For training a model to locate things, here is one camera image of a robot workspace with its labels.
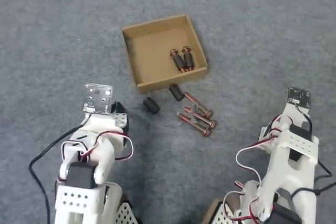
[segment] carpet floor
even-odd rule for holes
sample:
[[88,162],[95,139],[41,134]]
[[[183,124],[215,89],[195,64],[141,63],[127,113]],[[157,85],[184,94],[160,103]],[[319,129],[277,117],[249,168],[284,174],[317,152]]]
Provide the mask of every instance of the carpet floor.
[[[159,114],[144,111],[125,50],[121,27],[181,13],[209,64],[205,79],[181,88],[214,110],[209,138],[176,118],[185,103],[168,90],[150,94]],[[83,119],[86,82],[114,85],[129,110],[135,153],[110,180],[144,224],[200,223],[234,180],[255,179],[235,153],[283,111],[289,86],[311,92],[319,156],[336,172],[335,52],[336,0],[0,0],[0,223],[45,223],[28,164]],[[241,158],[265,175],[265,152]],[[51,209],[60,163],[56,146],[35,165]],[[335,199],[336,188],[318,198],[316,223],[336,223]]]

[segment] cardboard box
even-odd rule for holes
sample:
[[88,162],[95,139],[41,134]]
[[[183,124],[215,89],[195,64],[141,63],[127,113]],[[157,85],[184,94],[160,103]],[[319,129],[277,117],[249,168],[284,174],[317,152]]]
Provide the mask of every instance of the cardboard box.
[[[203,78],[207,63],[201,44],[187,15],[158,19],[122,29],[138,90],[142,93],[167,88],[170,84]],[[195,69],[180,73],[170,56],[176,49],[181,57],[189,46]]]

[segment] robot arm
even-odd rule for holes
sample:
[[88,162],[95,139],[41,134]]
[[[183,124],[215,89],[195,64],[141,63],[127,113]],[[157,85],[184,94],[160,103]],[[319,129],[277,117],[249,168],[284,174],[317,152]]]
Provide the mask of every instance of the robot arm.
[[112,87],[86,85],[85,125],[61,146],[62,159],[57,187],[55,224],[115,224],[122,190],[107,182],[115,155],[130,138],[125,113],[111,104]]
[[283,113],[261,129],[256,144],[245,148],[258,147],[270,153],[267,174],[259,182],[251,180],[245,185],[238,184],[242,191],[231,192],[238,196],[230,198],[235,202],[231,202],[234,207],[230,208],[233,214],[229,217],[225,210],[229,197],[225,196],[220,209],[226,213],[224,220],[230,222],[223,223],[267,221],[271,224],[279,214],[286,219],[282,219],[282,223],[315,224],[317,199],[314,193],[301,190],[295,194],[292,198],[294,209],[290,209],[288,200],[279,193],[279,189],[283,189],[293,195],[299,188],[314,187],[319,139],[311,134],[312,127],[309,131],[302,128],[303,122],[311,123],[307,115],[309,108],[310,93],[290,87]]

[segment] black cylinder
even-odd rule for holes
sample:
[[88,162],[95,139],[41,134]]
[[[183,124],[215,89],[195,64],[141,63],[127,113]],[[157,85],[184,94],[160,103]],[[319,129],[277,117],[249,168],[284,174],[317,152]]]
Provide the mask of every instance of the black cylinder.
[[160,110],[160,107],[158,104],[150,97],[147,97],[145,100],[143,100],[143,105],[152,113],[156,114]]
[[184,61],[182,60],[182,57],[180,55],[173,55],[173,60],[178,70],[185,67]]
[[194,60],[193,60],[193,56],[191,55],[190,52],[185,52],[185,54],[183,55],[184,57],[184,62],[185,62],[185,65],[187,67],[194,67]]
[[176,84],[172,84],[169,86],[169,91],[171,92],[171,94],[173,95],[173,97],[176,99],[176,101],[181,101],[184,98],[184,93],[182,93],[182,91],[180,90],[180,88],[178,87],[178,85]]

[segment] black cable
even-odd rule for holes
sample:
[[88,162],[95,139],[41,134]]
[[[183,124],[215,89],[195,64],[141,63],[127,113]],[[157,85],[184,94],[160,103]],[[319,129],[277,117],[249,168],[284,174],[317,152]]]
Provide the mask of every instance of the black cable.
[[320,175],[320,176],[317,176],[315,179],[314,179],[314,183],[316,183],[317,181],[319,181],[320,179],[323,179],[323,178],[331,178],[333,175],[331,173],[331,171],[326,168],[326,166],[320,161],[318,160],[318,164],[323,168],[323,170],[325,170],[326,175]]
[[295,104],[295,108],[304,116],[304,118],[307,119],[307,121],[309,123],[309,132],[312,133],[313,132],[313,123],[311,122],[310,118],[299,109],[299,106],[297,104]]
[[[308,123],[309,123],[309,132],[310,133],[312,133],[312,131],[313,131],[313,124],[312,124],[312,122],[311,122],[311,120],[310,120],[310,118],[306,115],[306,114],[304,114],[300,109],[299,109],[299,106],[297,105],[297,104],[295,104],[295,107],[296,107],[296,109],[307,119],[307,121],[308,121]],[[331,178],[332,177],[332,173],[331,173],[331,171],[318,159],[318,164],[322,167],[322,169],[323,170],[325,170],[325,172],[326,173],[328,173],[328,174],[326,174],[326,175],[320,175],[320,176],[318,176],[318,177],[316,177],[315,179],[314,179],[314,183],[316,183],[318,180],[320,180],[320,179],[323,179],[323,178]],[[332,187],[334,187],[334,186],[336,186],[336,182],[334,182],[334,183],[331,183],[331,184],[329,184],[329,185],[327,185],[327,186],[325,186],[325,187],[322,187],[321,189],[311,189],[311,188],[306,188],[306,187],[301,187],[301,188],[298,188],[297,190],[295,190],[293,193],[292,193],[292,195],[290,196],[290,198],[291,199],[293,199],[293,197],[297,194],[297,193],[299,193],[300,191],[310,191],[310,192],[312,192],[312,193],[314,193],[314,194],[316,194],[317,196],[319,196],[322,192],[324,192],[324,191],[326,191],[326,190],[329,190],[330,188],[332,188]]]
[[51,148],[53,148],[57,143],[59,143],[63,138],[67,137],[68,135],[74,133],[75,131],[77,131],[78,129],[82,128],[90,119],[91,115],[89,115],[89,117],[85,120],[85,122],[83,122],[82,124],[80,124],[79,126],[73,128],[72,130],[64,133],[62,136],[60,136],[59,138],[57,138],[55,141],[53,141],[51,144],[48,145],[47,148],[45,148],[39,155],[37,155],[29,164],[29,172],[32,175],[33,179],[36,181],[36,183],[38,184],[39,188],[41,189],[42,193],[43,193],[43,197],[44,197],[44,201],[46,204],[46,209],[47,209],[47,224],[50,224],[50,206],[49,206],[49,200],[48,200],[48,196],[46,193],[46,190],[44,189],[41,181],[39,180],[39,178],[37,177],[37,175],[35,174],[34,170],[33,170],[33,165],[40,160]]

